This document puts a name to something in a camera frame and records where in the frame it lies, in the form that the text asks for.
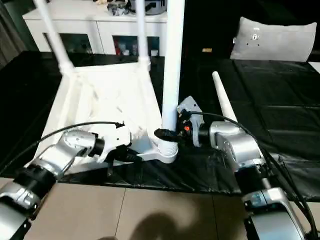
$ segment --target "table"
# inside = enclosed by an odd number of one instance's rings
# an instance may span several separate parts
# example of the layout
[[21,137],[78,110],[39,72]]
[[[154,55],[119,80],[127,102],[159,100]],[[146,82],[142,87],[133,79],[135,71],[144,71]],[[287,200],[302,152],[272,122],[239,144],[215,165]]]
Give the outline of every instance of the table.
[[[134,57],[71,54],[75,66],[132,62]],[[151,80],[161,108],[164,59],[152,59]],[[182,64],[179,100],[191,95],[204,112],[221,113],[211,77],[218,71],[235,115],[263,145],[280,156],[308,201],[320,201],[320,75],[308,63],[244,60],[189,60]],[[61,75],[51,53],[24,52],[0,71],[1,109],[7,141],[0,169],[40,138]],[[2,177],[32,159],[29,152],[9,165]],[[65,176],[65,183],[158,189],[177,192],[240,194],[221,152],[180,145],[172,164],[158,160]]]

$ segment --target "gray pillow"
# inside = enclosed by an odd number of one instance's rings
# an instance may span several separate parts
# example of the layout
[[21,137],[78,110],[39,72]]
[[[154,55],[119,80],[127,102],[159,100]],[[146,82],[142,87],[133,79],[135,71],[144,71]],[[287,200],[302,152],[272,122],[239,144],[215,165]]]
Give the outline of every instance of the gray pillow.
[[317,23],[266,25],[240,18],[231,59],[307,61],[315,42]]

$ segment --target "white pole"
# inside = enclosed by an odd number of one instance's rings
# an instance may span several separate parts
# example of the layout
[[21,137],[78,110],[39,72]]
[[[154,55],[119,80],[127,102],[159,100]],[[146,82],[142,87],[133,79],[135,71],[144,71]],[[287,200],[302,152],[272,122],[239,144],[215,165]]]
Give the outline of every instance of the white pole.
[[51,20],[47,4],[44,0],[33,0],[34,4],[38,8],[42,20],[48,30],[49,41],[53,48],[54,54],[58,60],[59,69],[62,75],[70,75],[74,71],[74,65],[68,58],[66,49],[62,43],[59,34],[56,32],[54,24]]
[[148,42],[146,36],[145,7],[145,0],[135,1],[135,12],[138,24],[139,62],[145,64],[146,67],[150,70],[150,58],[148,54]]
[[[167,44],[164,63],[162,128],[175,131],[179,100],[185,0],[169,0],[167,12]],[[158,149],[163,155],[169,155],[178,150],[178,145],[175,142],[161,141]]]
[[224,85],[221,82],[218,72],[214,71],[212,73],[212,77],[213,77],[216,94],[218,95],[223,116],[230,118],[234,121],[237,121],[236,115],[234,113],[234,110],[232,109],[226,90],[224,88]]

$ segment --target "floor tile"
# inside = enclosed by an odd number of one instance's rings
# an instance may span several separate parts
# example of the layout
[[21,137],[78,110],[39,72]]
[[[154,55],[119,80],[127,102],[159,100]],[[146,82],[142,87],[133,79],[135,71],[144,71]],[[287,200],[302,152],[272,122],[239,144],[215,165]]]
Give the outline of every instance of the floor tile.
[[220,240],[246,240],[244,219],[247,213],[240,197],[214,196],[214,211]]
[[216,240],[210,195],[127,189],[118,240]]
[[0,189],[7,184],[8,182],[12,182],[13,179],[11,178],[4,178],[4,177],[0,177]]
[[[293,203],[291,202],[291,205],[293,207],[293,210],[295,211],[295,214],[299,218],[303,228],[305,229],[306,232],[310,231],[310,225],[308,220],[305,218],[303,213],[300,211],[300,209]],[[308,202],[309,208],[312,212],[316,228],[318,231],[320,230],[320,202]]]
[[57,184],[25,240],[107,240],[116,234],[125,188]]

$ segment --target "white plastic part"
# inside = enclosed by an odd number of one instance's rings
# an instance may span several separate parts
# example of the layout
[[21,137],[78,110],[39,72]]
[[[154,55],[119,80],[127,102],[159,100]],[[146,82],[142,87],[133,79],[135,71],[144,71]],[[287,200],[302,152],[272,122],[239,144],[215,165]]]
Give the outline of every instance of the white plastic part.
[[62,75],[72,76],[74,73],[74,65],[68,58],[62,40],[55,30],[55,26],[51,20],[47,4],[44,0],[34,0],[34,4],[39,9],[42,20],[44,21],[44,24],[48,30],[49,41],[58,60],[60,72]]
[[104,147],[100,157],[96,161],[98,164],[102,164],[112,150],[117,149],[121,145],[129,145],[131,142],[131,133],[126,126],[119,128],[114,126],[113,130],[114,132],[111,132],[110,129],[109,133],[103,136]]
[[136,18],[138,24],[138,52],[139,52],[139,62],[147,67],[150,71],[150,58],[148,55],[148,42],[146,37],[146,3],[145,0],[136,0]]
[[216,94],[219,98],[220,107],[222,110],[223,116],[230,118],[234,121],[237,121],[236,115],[234,113],[234,110],[230,104],[229,98],[227,96],[226,90],[224,88],[224,85],[221,82],[220,76],[217,71],[214,71],[212,73],[214,86],[216,90]]
[[[145,34],[144,14],[141,14],[142,11],[145,12],[144,0],[137,1],[139,3],[137,7],[139,62],[76,68],[70,62],[61,38],[55,31],[44,0],[35,0],[35,2],[50,33],[49,39],[54,45],[53,51],[57,55],[62,73],[62,80],[43,136],[56,129],[80,122],[120,122],[124,123],[131,133],[132,145],[130,148],[139,152],[139,156],[144,161],[158,159],[164,163],[172,163],[178,153],[177,144],[169,142],[171,146],[167,147],[165,154],[162,154],[158,150],[159,139],[154,135],[154,131],[162,127],[162,118],[149,74],[150,59]],[[171,18],[171,24],[175,25],[173,18]],[[180,57],[178,57],[177,76],[180,75],[181,47],[178,54]],[[176,90],[179,91],[179,77],[175,80],[177,81],[175,84],[177,86]],[[83,129],[98,133],[100,137],[114,137],[114,127],[114,125],[100,124],[84,126]],[[48,145],[54,144],[60,136],[61,134],[57,134],[55,138],[48,138],[40,143],[35,155],[42,152]],[[99,163],[100,161],[98,156],[94,158],[77,157],[68,173],[108,167],[107,163]],[[122,164],[127,163],[118,161],[114,163],[115,166]]]
[[[168,1],[167,11],[167,45],[164,63],[162,128],[175,131],[179,101],[185,0]],[[178,151],[178,145],[175,142],[161,140],[158,149],[162,154],[170,155]]]

